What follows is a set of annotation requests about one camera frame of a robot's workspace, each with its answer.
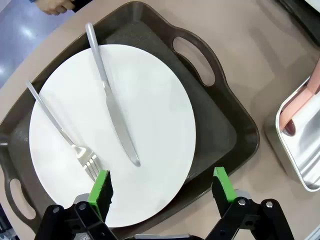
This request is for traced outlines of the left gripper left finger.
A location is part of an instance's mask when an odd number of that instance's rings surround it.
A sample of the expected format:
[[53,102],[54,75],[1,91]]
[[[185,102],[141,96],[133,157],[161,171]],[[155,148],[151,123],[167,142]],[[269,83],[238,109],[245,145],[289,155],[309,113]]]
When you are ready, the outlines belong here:
[[105,223],[113,193],[110,171],[100,171],[86,201],[69,208],[58,204],[46,208],[35,239],[73,240],[77,234],[87,234],[91,240],[116,240]]

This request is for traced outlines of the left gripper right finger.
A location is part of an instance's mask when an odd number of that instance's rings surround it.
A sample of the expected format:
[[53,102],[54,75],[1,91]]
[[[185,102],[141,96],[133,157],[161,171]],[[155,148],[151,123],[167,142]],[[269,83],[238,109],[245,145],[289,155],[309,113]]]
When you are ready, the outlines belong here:
[[233,240],[239,230],[249,230],[256,240],[293,240],[294,236],[285,214],[275,199],[256,203],[237,196],[224,167],[215,167],[211,183],[220,220],[207,240]]

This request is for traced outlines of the person's right hand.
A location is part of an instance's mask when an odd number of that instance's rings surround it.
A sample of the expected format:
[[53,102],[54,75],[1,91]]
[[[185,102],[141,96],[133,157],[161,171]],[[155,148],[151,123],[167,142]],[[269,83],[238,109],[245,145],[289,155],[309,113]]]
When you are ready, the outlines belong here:
[[35,4],[42,12],[55,16],[75,8],[72,0],[36,0]]

